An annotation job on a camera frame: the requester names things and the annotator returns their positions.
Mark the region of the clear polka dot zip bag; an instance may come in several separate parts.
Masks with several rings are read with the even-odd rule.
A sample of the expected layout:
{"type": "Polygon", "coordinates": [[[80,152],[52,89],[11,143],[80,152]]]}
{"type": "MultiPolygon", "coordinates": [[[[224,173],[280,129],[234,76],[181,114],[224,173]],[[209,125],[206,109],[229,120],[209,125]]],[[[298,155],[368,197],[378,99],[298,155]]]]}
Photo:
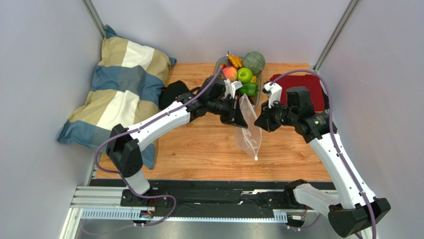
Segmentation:
{"type": "Polygon", "coordinates": [[[254,125],[258,117],[248,96],[243,95],[239,103],[242,116],[248,128],[237,127],[235,129],[235,145],[257,162],[262,143],[262,129],[254,125]]]}

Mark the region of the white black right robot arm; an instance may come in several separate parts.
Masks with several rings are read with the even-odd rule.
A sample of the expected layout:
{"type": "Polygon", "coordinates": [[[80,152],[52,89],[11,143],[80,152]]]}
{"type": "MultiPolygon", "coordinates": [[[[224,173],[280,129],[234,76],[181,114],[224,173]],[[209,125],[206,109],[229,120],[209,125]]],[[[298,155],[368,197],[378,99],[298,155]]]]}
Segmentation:
{"type": "Polygon", "coordinates": [[[315,111],[305,87],[289,88],[286,104],[280,101],[280,85],[267,83],[263,92],[268,100],[254,124],[268,132],[292,126],[319,156],[336,189],[336,194],[328,194],[299,179],[285,186],[284,203],[291,208],[305,205],[316,210],[343,238],[368,228],[374,230],[391,205],[386,198],[378,198],[361,178],[345,154],[330,115],[315,111]]]}

